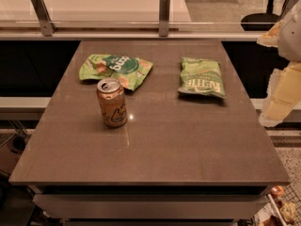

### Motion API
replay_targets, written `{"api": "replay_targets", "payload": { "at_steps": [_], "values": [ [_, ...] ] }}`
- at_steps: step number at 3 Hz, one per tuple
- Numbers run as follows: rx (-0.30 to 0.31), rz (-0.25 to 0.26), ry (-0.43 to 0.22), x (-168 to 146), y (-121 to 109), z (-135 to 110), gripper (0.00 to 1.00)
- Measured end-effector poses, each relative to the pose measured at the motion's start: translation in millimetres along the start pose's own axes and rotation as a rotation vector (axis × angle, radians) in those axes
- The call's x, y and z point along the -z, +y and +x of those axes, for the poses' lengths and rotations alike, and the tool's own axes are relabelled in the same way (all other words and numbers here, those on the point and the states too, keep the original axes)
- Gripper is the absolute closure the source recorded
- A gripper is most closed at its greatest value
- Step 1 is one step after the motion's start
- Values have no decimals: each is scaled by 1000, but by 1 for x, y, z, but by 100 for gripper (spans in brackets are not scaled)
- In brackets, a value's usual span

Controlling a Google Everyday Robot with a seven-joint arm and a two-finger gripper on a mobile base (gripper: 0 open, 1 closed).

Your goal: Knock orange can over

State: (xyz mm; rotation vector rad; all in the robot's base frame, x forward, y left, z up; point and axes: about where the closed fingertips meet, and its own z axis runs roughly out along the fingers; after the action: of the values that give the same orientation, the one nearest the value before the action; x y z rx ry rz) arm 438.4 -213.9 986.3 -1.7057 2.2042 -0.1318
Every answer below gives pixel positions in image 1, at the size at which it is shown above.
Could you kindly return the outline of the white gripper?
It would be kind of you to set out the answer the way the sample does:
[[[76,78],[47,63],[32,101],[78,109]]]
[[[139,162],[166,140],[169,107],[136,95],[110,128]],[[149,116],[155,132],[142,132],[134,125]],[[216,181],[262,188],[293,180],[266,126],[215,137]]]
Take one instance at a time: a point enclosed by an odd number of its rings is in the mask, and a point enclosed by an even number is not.
[[[278,54],[290,62],[283,69],[274,69],[263,100],[259,122],[264,127],[282,123],[301,102],[301,1],[257,39],[257,44],[277,48]]]

